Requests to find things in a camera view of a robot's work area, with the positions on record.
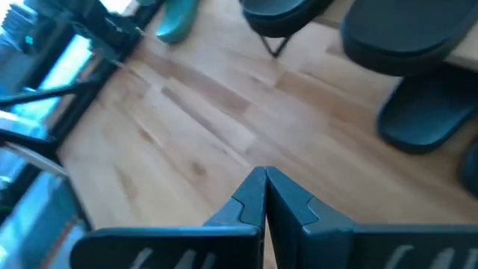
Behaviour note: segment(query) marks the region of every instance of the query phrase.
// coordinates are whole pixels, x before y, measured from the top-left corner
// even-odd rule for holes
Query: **black plastic seat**
[[[332,0],[244,0],[243,15],[249,26],[261,37],[267,51],[278,57],[292,35],[320,15]],[[265,37],[284,40],[273,51]]]
[[[404,152],[430,152],[476,114],[477,85],[478,74],[448,64],[406,77],[379,112],[378,133]]]
[[[356,0],[341,35],[346,55],[357,64],[415,75],[445,59],[477,19],[477,0]]]

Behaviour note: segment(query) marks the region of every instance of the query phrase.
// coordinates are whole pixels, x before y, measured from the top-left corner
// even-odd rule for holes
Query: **hardwood floor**
[[[398,78],[335,37],[311,23],[273,60],[237,1],[204,0],[181,45],[145,39],[60,151],[93,224],[199,226],[259,165],[360,222],[478,222],[456,178],[477,122],[428,155],[387,146],[375,116]]]

